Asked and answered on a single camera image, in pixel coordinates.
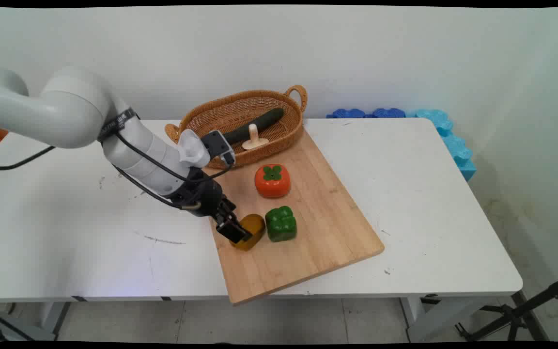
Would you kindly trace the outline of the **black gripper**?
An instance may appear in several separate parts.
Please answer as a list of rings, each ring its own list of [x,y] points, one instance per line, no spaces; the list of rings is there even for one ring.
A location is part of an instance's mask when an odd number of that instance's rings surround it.
[[[204,181],[183,182],[175,192],[169,194],[169,199],[182,207],[200,204],[199,208],[189,210],[193,216],[215,218],[216,231],[234,244],[248,241],[252,234],[237,220],[234,213],[236,205],[224,196],[223,188],[215,180],[206,180],[208,177],[203,170],[190,170],[187,176],[189,180]]]

